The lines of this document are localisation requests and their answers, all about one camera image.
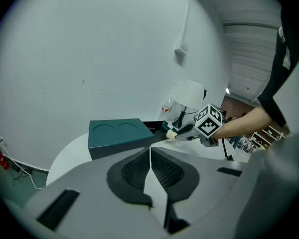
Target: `black slot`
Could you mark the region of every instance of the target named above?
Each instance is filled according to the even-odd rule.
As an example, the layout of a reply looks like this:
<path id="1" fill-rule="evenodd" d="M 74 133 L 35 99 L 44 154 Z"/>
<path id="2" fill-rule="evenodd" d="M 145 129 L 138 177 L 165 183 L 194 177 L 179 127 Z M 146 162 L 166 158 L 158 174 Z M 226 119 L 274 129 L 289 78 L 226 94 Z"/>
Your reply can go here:
<path id="1" fill-rule="evenodd" d="M 234 176 L 237 176 L 237 177 L 239 177 L 241 175 L 241 173 L 242 173 L 242 171 L 231 169 L 231 168 L 226 168 L 226 167 L 219 167 L 217 169 L 217 171 L 221 172 L 221 173 L 226 173 L 226 174 L 234 175 Z"/>
<path id="2" fill-rule="evenodd" d="M 64 190 L 37 220 L 47 228 L 55 230 L 79 195 L 80 193 L 74 190 Z"/>

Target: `black sleeve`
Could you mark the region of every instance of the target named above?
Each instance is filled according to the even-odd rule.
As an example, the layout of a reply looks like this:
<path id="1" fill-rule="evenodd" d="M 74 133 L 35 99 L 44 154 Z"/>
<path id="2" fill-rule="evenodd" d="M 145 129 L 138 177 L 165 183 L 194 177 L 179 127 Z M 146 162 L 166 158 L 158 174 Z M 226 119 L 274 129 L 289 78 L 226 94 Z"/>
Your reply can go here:
<path id="1" fill-rule="evenodd" d="M 283 67 L 283 62 L 286 54 L 286 45 L 277 33 L 276 54 L 273 62 L 270 80 L 258 100 L 264 107 L 268 115 L 283 127 L 286 124 L 285 118 L 273 99 L 275 93 L 279 90 L 282 84 L 286 81 L 290 74 L 290 70 Z"/>

